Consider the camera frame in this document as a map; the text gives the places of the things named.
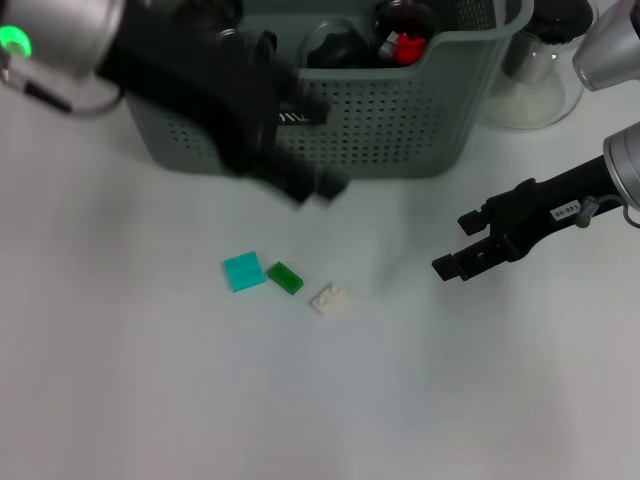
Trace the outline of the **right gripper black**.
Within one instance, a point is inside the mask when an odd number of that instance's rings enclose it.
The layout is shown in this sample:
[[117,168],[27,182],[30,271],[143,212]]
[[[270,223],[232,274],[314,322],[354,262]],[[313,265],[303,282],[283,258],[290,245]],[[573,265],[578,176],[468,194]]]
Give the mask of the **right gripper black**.
[[599,156],[546,181],[526,180],[458,218],[467,236],[490,228],[489,237],[432,262],[443,281],[467,281],[505,262],[518,261],[544,238],[569,227],[576,213],[555,210],[587,197],[616,194],[605,159]]

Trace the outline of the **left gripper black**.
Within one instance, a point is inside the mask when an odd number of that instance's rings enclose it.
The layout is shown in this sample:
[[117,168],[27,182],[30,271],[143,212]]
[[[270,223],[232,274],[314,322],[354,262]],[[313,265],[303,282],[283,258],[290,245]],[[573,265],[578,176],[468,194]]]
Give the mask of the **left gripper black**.
[[268,74],[240,54],[202,42],[137,1],[126,2],[97,74],[199,127],[217,151],[158,156],[170,170],[211,175],[225,169],[261,180],[297,204],[311,197],[332,202],[349,186],[339,172],[317,169],[276,144],[277,120],[279,126],[324,125],[331,109],[325,97],[305,90],[277,96]]

